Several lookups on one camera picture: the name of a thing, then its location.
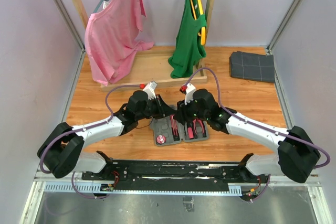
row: green shirt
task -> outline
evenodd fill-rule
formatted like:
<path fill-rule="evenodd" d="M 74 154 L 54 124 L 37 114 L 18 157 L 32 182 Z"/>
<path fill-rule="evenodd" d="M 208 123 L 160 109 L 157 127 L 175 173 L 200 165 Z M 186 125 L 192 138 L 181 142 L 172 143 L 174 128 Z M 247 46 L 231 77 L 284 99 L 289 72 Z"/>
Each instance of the green shirt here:
<path fill-rule="evenodd" d="M 168 59 L 174 68 L 170 76 L 172 78 L 186 78 L 193 74 L 194 65 L 205 57 L 204 47 L 198 32 L 206 26 L 205 15 L 199 15 L 198 8 L 195 10 L 198 18 L 195 20 L 190 0 L 185 0 L 180 29 L 176 38 L 176 50 Z"/>

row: yellow hanger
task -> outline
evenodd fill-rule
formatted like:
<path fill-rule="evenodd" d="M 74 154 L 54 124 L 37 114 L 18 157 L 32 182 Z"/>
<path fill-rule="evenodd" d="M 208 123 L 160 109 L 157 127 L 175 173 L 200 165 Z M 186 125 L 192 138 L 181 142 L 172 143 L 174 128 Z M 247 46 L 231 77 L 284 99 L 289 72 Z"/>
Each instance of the yellow hanger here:
<path fill-rule="evenodd" d="M 203 15 L 202 2 L 201 2 L 201 0 L 197 0 L 197 2 L 198 2 L 198 7 L 199 7 L 200 15 Z M 197 19 L 193 0 L 190 0 L 190 3 L 191 3 L 194 19 Z M 205 45 L 205 27 L 201 28 L 201 33 L 198 33 L 198 35 L 201 37 L 201 45 L 202 46 Z"/>

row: red wire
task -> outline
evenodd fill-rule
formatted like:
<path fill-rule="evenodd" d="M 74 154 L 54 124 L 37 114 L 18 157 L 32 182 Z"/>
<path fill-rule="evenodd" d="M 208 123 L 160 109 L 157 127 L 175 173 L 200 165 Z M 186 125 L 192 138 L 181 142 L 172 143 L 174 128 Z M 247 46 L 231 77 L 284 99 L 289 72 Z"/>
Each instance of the red wire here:
<path fill-rule="evenodd" d="M 256 189 L 258 189 L 259 187 L 260 187 L 260 185 L 261 185 L 261 178 L 260 178 L 260 176 L 257 176 L 258 177 L 258 179 L 259 179 L 259 185 L 257 186 L 257 187 L 255 187 L 255 188 L 253 188 L 253 189 L 251 189 L 251 190 L 256 190 Z"/>
<path fill-rule="evenodd" d="M 174 120 L 173 115 L 170 115 L 170 121 L 171 121 L 171 123 L 172 123 L 173 133 L 174 133 L 175 135 L 177 135 L 177 125 L 176 125 L 176 127 L 175 127 L 175 120 Z"/>
<path fill-rule="evenodd" d="M 116 186 L 116 184 L 119 181 L 119 173 L 116 171 L 113 171 L 113 174 L 115 175 L 115 179 L 114 179 L 114 187 Z"/>

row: tool kit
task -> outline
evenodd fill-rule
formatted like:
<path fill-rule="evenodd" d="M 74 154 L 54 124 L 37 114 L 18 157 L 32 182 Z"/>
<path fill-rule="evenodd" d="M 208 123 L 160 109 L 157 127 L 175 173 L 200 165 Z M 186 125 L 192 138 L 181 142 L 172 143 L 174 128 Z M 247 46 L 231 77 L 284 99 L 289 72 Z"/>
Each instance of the tool kit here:
<path fill-rule="evenodd" d="M 206 122 L 198 119 L 194 120 L 193 123 L 183 125 L 170 115 L 162 119 L 153 119 L 151 128 L 154 131 L 156 146 L 179 144 L 182 141 L 196 142 L 209 138 Z"/>

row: white wall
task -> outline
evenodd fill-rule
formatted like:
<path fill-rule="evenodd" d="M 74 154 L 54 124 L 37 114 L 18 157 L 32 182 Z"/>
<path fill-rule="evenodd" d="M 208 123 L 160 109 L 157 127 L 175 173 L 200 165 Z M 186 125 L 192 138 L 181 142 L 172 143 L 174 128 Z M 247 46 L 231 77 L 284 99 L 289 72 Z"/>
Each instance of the white wall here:
<path fill-rule="evenodd" d="M 273 53 L 294 123 L 327 150 L 331 163 L 318 173 L 336 221 L 336 4 L 303 0 Z"/>
<path fill-rule="evenodd" d="M 21 217 L 37 150 L 60 120 L 78 60 L 53 0 L 1 0 L 1 223 Z"/>
<path fill-rule="evenodd" d="M 99 0 L 83 0 L 88 15 Z M 208 45 L 268 45 L 293 0 L 216 0 Z M 63 0 L 80 34 L 85 30 L 71 0 Z M 184 0 L 144 0 L 148 19 L 141 37 L 174 45 Z"/>

